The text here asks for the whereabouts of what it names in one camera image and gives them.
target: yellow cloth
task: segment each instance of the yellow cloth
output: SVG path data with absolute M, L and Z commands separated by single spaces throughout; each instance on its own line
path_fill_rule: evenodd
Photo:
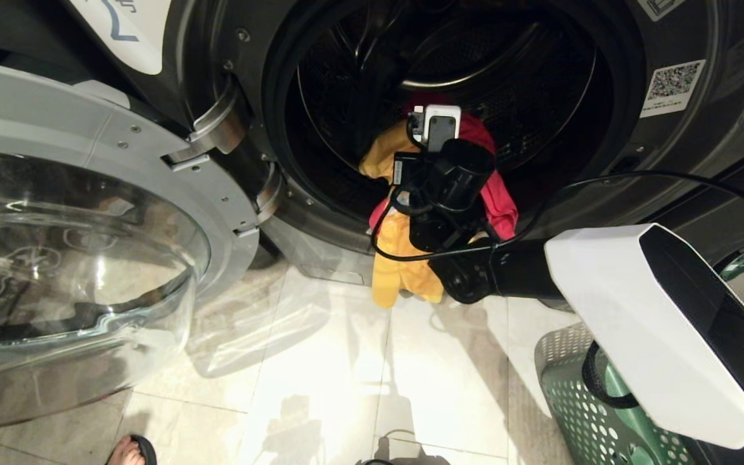
M 393 163 L 396 151 L 420 151 L 407 137 L 407 121 L 401 121 L 387 129 L 372 144 L 360 162 L 361 173 L 370 178 L 385 178 L 392 183 Z M 409 217 L 390 209 L 384 213 L 384 221 L 378 232 L 378 247 L 392 255 L 422 255 L 409 241 Z M 372 299 L 384 308 L 390 308 L 398 300 L 398 292 L 407 289 L 425 300 L 437 304 L 444 294 L 444 286 L 431 270 L 427 261 L 396 262 L 375 254 L 372 272 Z

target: qr code sticker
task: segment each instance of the qr code sticker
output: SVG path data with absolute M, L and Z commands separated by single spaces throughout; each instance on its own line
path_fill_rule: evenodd
M 680 112 L 687 108 L 705 60 L 691 61 L 653 71 L 641 118 Z

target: foot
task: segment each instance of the foot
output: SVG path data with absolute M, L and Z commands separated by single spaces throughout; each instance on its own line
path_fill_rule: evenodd
M 139 446 L 130 436 L 122 436 L 122 439 L 116 443 L 107 465 L 145 465 Z

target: white device housing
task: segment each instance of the white device housing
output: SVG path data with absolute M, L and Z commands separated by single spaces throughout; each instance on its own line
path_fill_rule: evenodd
M 571 230 L 545 246 L 550 276 L 654 423 L 738 450 L 744 391 L 657 282 L 640 242 L 654 227 L 690 247 L 658 224 Z
M 428 105 L 424 109 L 423 140 L 429 140 L 429 121 L 434 117 L 455 118 L 455 138 L 461 132 L 461 107 L 455 105 Z

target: red cloth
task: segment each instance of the red cloth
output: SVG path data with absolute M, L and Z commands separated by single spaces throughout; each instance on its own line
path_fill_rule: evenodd
M 481 123 L 481 120 L 473 117 L 473 115 L 463 114 L 461 116 L 459 138 L 481 145 L 495 155 L 493 136 L 490 136 L 490 132 L 488 132 L 484 123 Z M 502 240 L 506 241 L 513 238 L 516 235 L 516 223 L 519 221 L 519 210 L 516 208 L 513 198 L 510 197 L 507 187 L 504 186 L 504 180 L 501 179 L 499 173 L 493 172 L 492 176 L 487 179 L 487 183 L 481 189 L 481 198 L 484 200 L 487 220 L 490 221 L 495 232 L 499 234 Z M 369 216 L 369 227 L 375 227 L 375 224 L 378 223 L 378 218 L 384 214 L 387 202 L 387 198 L 384 198 L 372 211 L 372 215 Z

